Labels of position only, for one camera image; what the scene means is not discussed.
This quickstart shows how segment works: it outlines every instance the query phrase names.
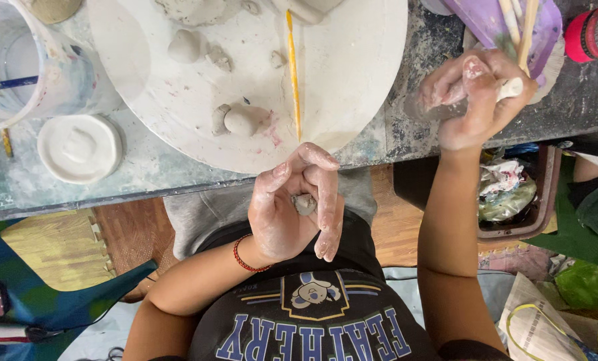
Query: clay-covered hand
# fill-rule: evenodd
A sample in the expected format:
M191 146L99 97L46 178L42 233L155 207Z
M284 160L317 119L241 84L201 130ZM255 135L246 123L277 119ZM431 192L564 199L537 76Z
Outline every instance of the clay-covered hand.
M294 258L319 230L314 252L332 261L339 248L344 208L344 199L337 194L337 169L339 163L328 152L304 143L287 161L257 177L247 217L266 263ZM317 200L317 210L301 216L291 196L307 193Z
M497 102L500 79L522 78L524 90ZM469 51L447 60L424 78L419 100L428 109L454 104L468 97L464 117L439 126L439 146L445 150L481 147L502 130L524 108L537 90L537 83L499 50Z

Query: red string bracelet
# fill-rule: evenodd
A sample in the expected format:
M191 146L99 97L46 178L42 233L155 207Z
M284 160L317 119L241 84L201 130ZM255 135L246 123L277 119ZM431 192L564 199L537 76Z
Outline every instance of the red string bracelet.
M239 257L239 253L237 253L237 247L239 247L239 243L241 243L241 241L243 241L246 237L250 237L251 235L252 235L251 233L250 234L246 234L245 236L239 238L239 240L237 241L237 243L234 243L234 248L232 249L232 252L234 253L234 259L237 260L237 262L239 263L239 265L241 267L247 269L250 272L258 273L258 272L263 272L265 270L269 270L270 267L272 267L272 265L266 266L266 267L263 267L263 268L259 268L259 269L252 268L252 267L248 266L243 260L241 260L241 257Z

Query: white plastic bucket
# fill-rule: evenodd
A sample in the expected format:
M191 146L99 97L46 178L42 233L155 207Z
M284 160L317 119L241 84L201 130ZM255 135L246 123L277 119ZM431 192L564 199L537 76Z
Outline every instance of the white plastic bucket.
M97 54L47 28L19 0L0 0L0 81L37 75L36 85L0 89L0 129L110 111L122 101Z

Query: stained table surface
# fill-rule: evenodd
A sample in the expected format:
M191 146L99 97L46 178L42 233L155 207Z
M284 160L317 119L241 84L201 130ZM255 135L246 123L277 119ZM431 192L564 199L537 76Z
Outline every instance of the stained table surface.
M598 0L555 0L565 23ZM95 49L87 3L54 28ZM402 111L407 94L448 57L462 53L464 25L410 0L409 29L402 65L383 106L368 126L335 154L344 168L397 162L439 152L436 125L414 122ZM103 114L117 127L124 146L115 173L93 185L70 185L55 179L41 163L36 140L45 119L10 127L14 158L7 159L0 138L0 220L64 209L161 197L253 182L254 175L216 169L178 152L150 132L123 106ZM500 146L595 132L598 129L598 61L567 59L552 92L527 106L487 145Z

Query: person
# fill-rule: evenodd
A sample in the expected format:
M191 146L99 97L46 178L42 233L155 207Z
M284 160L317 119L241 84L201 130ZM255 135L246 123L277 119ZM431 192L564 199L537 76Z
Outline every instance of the person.
M524 92L496 103L498 79ZM450 94L456 82L464 94ZM478 169L483 143L536 91L500 51L471 51L426 77L428 107L468 97L439 128L441 160L418 241L426 331L385 283L370 226L337 193L339 164L315 144L256 179L245 226L222 227L147 293L126 361L510 360L477 279ZM291 195L309 193L315 212Z

